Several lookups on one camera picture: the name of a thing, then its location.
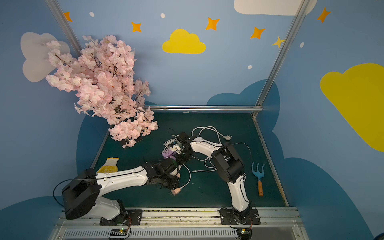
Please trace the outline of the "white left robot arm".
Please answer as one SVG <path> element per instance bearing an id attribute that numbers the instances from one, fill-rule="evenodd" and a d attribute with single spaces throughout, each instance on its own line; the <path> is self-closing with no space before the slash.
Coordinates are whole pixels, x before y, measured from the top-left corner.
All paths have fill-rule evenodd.
<path id="1" fill-rule="evenodd" d="M 97 173 L 87 169 L 62 189 L 65 217 L 100 218 L 101 226 L 128 225 L 130 216 L 121 200 L 110 200 L 108 193 L 129 187 L 160 185 L 169 190 L 179 186 L 181 165 L 173 158 L 156 164 L 146 163 L 115 173 Z"/>

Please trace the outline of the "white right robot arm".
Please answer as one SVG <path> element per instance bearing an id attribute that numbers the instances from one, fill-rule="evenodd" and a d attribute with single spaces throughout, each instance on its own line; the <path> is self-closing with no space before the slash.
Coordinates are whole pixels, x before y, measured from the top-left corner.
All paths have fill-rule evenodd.
<path id="1" fill-rule="evenodd" d="M 252 207 L 245 189 L 245 164 L 234 146 L 230 143 L 213 143 L 198 136 L 190 137 L 184 132 L 177 135 L 176 139 L 181 148 L 178 160 L 184 163 L 193 153 L 211 158 L 219 177 L 228 184 L 234 219 L 242 224 L 251 219 Z"/>

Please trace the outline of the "purple power strip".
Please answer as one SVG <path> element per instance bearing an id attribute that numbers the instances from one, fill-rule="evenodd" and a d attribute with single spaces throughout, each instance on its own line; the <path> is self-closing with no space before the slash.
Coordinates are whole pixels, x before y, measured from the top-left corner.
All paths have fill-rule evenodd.
<path id="1" fill-rule="evenodd" d="M 166 148 L 162 151 L 162 156 L 166 160 L 168 158 L 171 158 L 173 160 L 176 160 L 175 155 L 177 154 L 177 151 L 174 151 L 172 148 Z"/>

